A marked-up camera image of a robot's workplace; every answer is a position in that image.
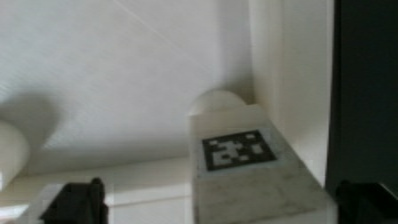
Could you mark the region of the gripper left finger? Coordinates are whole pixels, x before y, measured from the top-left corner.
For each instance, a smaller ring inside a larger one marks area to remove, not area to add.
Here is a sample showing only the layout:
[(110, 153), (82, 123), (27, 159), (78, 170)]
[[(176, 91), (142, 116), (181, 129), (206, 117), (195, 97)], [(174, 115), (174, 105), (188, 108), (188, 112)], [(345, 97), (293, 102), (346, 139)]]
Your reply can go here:
[(108, 224), (105, 184), (100, 178), (89, 183), (68, 183), (39, 216), (44, 224)]

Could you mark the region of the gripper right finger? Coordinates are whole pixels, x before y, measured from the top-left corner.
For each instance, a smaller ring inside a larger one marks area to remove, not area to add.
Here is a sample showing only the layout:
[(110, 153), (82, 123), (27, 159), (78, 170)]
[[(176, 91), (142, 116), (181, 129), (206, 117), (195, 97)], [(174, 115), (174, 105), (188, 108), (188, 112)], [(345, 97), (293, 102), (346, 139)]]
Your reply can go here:
[(398, 195), (382, 183), (343, 181), (336, 202), (338, 224), (398, 224)]

